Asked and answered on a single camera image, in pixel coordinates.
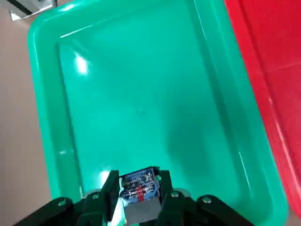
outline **red tray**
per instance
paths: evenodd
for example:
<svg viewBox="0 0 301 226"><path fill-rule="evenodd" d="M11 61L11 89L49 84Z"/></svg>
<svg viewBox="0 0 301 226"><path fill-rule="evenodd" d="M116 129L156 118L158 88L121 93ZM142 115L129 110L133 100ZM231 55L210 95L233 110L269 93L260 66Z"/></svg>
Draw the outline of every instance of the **red tray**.
<svg viewBox="0 0 301 226"><path fill-rule="evenodd" d="M301 218L301 1L225 2L287 198Z"/></svg>

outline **blue circuit board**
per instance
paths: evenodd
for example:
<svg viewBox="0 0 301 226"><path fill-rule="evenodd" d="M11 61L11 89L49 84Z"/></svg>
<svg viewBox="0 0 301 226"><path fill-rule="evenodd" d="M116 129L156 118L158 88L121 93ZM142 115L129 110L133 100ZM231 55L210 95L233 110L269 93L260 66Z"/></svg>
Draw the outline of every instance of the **blue circuit board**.
<svg viewBox="0 0 301 226"><path fill-rule="evenodd" d="M120 177L120 197L127 205L159 197L159 181L149 167Z"/></svg>

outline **black bracket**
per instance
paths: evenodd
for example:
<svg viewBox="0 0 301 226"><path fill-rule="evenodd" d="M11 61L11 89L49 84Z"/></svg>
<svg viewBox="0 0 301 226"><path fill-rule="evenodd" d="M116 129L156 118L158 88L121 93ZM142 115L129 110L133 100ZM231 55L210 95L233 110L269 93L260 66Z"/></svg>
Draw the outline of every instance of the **black bracket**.
<svg viewBox="0 0 301 226"><path fill-rule="evenodd" d="M173 190L169 171L161 170L160 177L161 212L141 226L253 226L215 196L194 201ZM113 170L101 191L75 204L69 198L54 199L15 226L103 226L112 220L119 192L119 172Z"/></svg>

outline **metal screw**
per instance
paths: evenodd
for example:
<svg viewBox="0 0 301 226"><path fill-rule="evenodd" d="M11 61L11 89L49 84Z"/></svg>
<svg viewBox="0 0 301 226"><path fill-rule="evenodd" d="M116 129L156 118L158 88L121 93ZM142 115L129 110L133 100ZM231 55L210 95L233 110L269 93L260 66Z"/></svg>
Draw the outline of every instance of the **metal screw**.
<svg viewBox="0 0 301 226"><path fill-rule="evenodd" d="M66 200L61 200L59 203L58 203L58 206L64 206L66 204Z"/></svg>
<svg viewBox="0 0 301 226"><path fill-rule="evenodd" d="M99 194L94 194L93 196L92 196L92 199L98 199L99 198Z"/></svg>
<svg viewBox="0 0 301 226"><path fill-rule="evenodd" d="M176 191L173 191L173 192L171 192L171 197L173 197L173 198L177 198L177 197L179 197L179 193L178 192L176 192Z"/></svg>
<svg viewBox="0 0 301 226"><path fill-rule="evenodd" d="M211 203L211 199L208 196L205 196L204 198L202 198L202 201L206 204L210 204Z"/></svg>

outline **beige floor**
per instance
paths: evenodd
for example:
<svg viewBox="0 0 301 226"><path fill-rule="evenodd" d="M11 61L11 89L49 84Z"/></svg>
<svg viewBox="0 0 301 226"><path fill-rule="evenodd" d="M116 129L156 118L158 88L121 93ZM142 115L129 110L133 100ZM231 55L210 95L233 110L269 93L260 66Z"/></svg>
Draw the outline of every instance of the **beige floor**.
<svg viewBox="0 0 301 226"><path fill-rule="evenodd" d="M33 19L11 22L7 10L0 8L2 226L12 225L50 200L26 44ZM301 225L301 221L292 214L288 225Z"/></svg>

